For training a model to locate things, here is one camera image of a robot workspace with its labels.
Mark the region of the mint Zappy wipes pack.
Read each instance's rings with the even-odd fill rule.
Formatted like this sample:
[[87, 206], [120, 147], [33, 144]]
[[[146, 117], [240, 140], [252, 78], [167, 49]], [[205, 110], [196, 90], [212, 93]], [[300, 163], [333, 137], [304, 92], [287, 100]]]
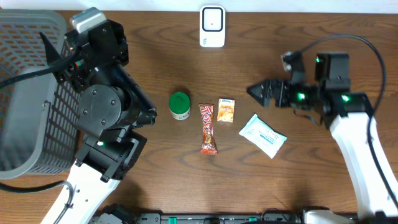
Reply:
[[282, 147], [287, 137], [277, 133], [257, 114], [254, 114], [251, 119], [246, 123], [239, 135], [243, 136], [260, 150], [266, 153], [271, 159], [275, 157], [278, 150]]

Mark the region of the red Top chocolate bar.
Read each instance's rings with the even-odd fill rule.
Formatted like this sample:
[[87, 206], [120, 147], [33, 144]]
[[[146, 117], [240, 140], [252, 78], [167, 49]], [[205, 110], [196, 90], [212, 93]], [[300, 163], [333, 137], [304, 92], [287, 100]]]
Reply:
[[201, 154], [217, 155], [218, 151], [213, 135], [213, 116], [214, 105], [209, 103], [200, 103], [198, 105], [203, 127], [203, 140], [201, 145]]

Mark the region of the green lid jar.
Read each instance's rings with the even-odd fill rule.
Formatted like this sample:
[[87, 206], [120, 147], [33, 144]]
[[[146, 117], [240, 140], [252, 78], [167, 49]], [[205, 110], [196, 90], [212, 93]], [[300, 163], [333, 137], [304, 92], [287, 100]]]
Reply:
[[183, 92], [173, 93], [169, 98], [169, 110], [174, 119], [182, 121], [190, 116], [190, 99]]

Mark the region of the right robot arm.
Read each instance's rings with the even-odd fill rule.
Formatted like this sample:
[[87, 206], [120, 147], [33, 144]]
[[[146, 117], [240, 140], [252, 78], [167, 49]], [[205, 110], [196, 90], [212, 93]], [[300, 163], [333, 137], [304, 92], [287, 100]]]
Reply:
[[397, 180], [382, 149], [375, 108], [365, 93], [352, 92], [349, 55], [318, 53], [316, 85], [305, 81], [300, 53], [281, 56], [288, 80], [264, 80], [247, 88], [263, 107], [314, 111], [331, 132], [344, 157], [358, 206], [358, 223], [397, 223]]

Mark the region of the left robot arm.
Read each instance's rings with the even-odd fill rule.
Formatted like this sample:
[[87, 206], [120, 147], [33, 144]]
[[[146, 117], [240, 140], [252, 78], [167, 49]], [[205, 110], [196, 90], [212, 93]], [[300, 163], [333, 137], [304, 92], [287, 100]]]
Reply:
[[85, 135], [60, 195], [44, 223], [88, 223], [136, 163], [146, 138], [136, 129], [155, 123], [157, 110], [126, 71], [128, 46], [121, 24], [104, 20], [66, 35], [73, 54], [45, 52], [58, 83], [80, 95], [77, 128]]

